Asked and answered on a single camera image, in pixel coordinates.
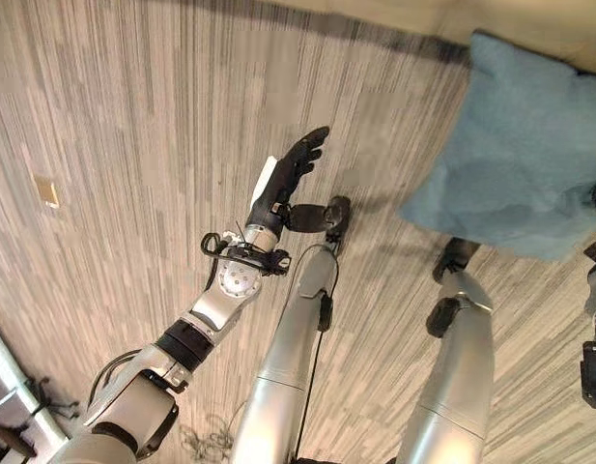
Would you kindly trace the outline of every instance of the wire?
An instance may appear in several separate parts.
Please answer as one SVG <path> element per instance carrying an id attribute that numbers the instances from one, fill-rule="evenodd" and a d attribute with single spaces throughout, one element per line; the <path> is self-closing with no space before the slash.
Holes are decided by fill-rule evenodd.
<path id="1" fill-rule="evenodd" d="M 141 350 L 128 351 L 128 352 L 124 353 L 123 355 L 120 355 L 117 358 L 111 360 L 105 367 L 102 368 L 102 370 L 98 373 L 98 375 L 94 379 L 94 383 L 92 384 L 92 389 L 89 393 L 89 399 L 87 400 L 87 410 L 88 411 L 89 411 L 89 407 L 94 402 L 94 398 L 96 397 L 96 389 L 98 388 L 98 384 L 100 383 L 100 380 L 102 379 L 104 374 L 108 370 L 111 370 L 111 373 L 112 373 L 114 367 L 117 367 L 118 365 L 125 363 L 126 361 L 124 361 L 124 360 L 126 358 L 129 358 L 128 361 L 130 361 L 132 358 L 134 358 L 134 355 L 136 355 L 139 351 L 141 351 Z"/>
<path id="2" fill-rule="evenodd" d="M 192 428 L 180 426 L 182 448 L 192 453 L 192 462 L 220 463 L 230 457 L 234 443 L 231 427 L 244 404 L 246 404 L 245 401 L 236 409 L 228 425 L 223 418 L 215 414 L 206 415 L 206 421 L 217 427 L 217 431 L 207 435 L 199 436 Z"/>
<path id="3" fill-rule="evenodd" d="M 324 333 L 319 332 L 319 340 L 317 341 L 317 351 L 315 351 L 315 361 L 313 362 L 313 373 L 310 376 L 310 385 L 308 386 L 308 393 L 306 394 L 306 403 L 304 404 L 304 415 L 301 418 L 301 425 L 299 426 L 298 443 L 296 444 L 296 457 L 299 455 L 299 446 L 301 445 L 301 436 L 304 433 L 304 426 L 306 425 L 306 413 L 308 412 L 308 403 L 310 403 L 310 393 L 313 391 L 313 384 L 315 383 L 315 371 L 317 370 L 317 360 L 319 359 L 319 350 L 321 348 L 321 340 L 324 338 Z"/>
<path id="4" fill-rule="evenodd" d="M 108 369 L 106 371 L 106 375 L 104 376 L 104 383 L 102 384 L 102 387 L 106 387 L 108 385 L 108 383 L 111 381 L 111 376 L 113 375 L 113 372 L 115 371 L 116 368 L 118 368 L 120 365 L 124 364 L 124 363 L 128 363 L 130 361 L 132 361 L 132 359 L 134 358 L 133 356 L 128 356 L 127 358 L 123 358 L 122 360 L 119 360 L 117 362 L 115 362 L 110 369 Z"/>
<path id="5" fill-rule="evenodd" d="M 220 251 L 224 248 L 220 247 L 220 235 L 216 234 L 215 232 L 210 232 L 208 234 L 205 234 L 205 236 L 203 237 L 203 240 L 201 241 L 201 247 L 205 247 L 205 249 L 208 249 L 208 243 L 211 240 L 215 241 L 215 245 L 213 248 L 213 253 L 220 253 Z M 205 290 L 210 290 L 210 287 L 212 287 L 213 284 L 213 279 L 216 277 L 216 271 L 218 270 L 218 258 L 212 258 L 212 266 L 210 267 L 210 276 L 208 277 L 208 281 L 205 284 Z"/>

